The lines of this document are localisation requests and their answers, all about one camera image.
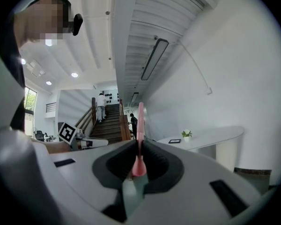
person in white clothes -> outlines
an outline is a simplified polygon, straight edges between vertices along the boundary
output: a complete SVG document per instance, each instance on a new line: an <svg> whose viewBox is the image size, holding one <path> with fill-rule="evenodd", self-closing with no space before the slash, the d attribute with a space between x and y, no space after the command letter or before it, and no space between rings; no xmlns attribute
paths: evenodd
<svg viewBox="0 0 281 225"><path fill-rule="evenodd" d="M106 98L103 93L100 93L97 100L97 115L99 122L102 122L102 119L106 118L105 115L105 101Z"/></svg>

window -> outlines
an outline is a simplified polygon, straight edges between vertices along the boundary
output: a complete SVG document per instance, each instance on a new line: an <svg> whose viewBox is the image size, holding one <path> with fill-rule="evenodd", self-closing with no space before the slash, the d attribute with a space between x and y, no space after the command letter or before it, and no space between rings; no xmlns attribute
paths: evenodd
<svg viewBox="0 0 281 225"><path fill-rule="evenodd" d="M33 137L33 114L37 93L29 88L25 88L25 134Z"/></svg>
<svg viewBox="0 0 281 225"><path fill-rule="evenodd" d="M35 91L29 88L25 88L24 107L26 110L30 110L33 112L36 98L37 98L37 93Z"/></svg>

recessed ceiling light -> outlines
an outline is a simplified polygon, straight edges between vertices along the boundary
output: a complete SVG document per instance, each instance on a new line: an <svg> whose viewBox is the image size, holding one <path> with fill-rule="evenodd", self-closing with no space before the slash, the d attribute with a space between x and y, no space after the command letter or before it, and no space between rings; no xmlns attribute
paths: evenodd
<svg viewBox="0 0 281 225"><path fill-rule="evenodd" d="M45 43L47 46L51 47L52 46L52 39L46 39Z"/></svg>

person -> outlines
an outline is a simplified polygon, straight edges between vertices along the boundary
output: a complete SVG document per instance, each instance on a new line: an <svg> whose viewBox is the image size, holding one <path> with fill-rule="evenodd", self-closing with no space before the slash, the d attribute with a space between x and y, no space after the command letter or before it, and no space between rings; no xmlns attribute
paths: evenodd
<svg viewBox="0 0 281 225"><path fill-rule="evenodd" d="M19 13L11 13L0 33L0 57L7 70L25 89L22 58L19 49L27 42L45 40L51 34L71 32L71 3L68 0L34 0ZM10 126L24 132L25 108L24 97L16 109ZM42 142L48 149L48 143ZM60 148L68 147L65 142Z"/></svg>
<svg viewBox="0 0 281 225"><path fill-rule="evenodd" d="M131 125L132 125L132 132L136 139L136 130L137 130L137 118L134 116L133 113L130 114L131 117Z"/></svg>
<svg viewBox="0 0 281 225"><path fill-rule="evenodd" d="M102 119L106 119L105 115L105 102L106 98L103 93L100 93L97 99L97 115L99 122L102 122Z"/></svg>

black headphone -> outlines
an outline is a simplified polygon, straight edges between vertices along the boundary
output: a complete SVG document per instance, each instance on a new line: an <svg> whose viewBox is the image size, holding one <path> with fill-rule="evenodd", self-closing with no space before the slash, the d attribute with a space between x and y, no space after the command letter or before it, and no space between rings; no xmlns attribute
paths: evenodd
<svg viewBox="0 0 281 225"><path fill-rule="evenodd" d="M73 22L73 26L72 26L72 29L71 29L71 32L74 36L76 36L80 30L80 27L83 23L83 18L81 16L81 14L76 14L75 17L74 17L74 22Z"/></svg>

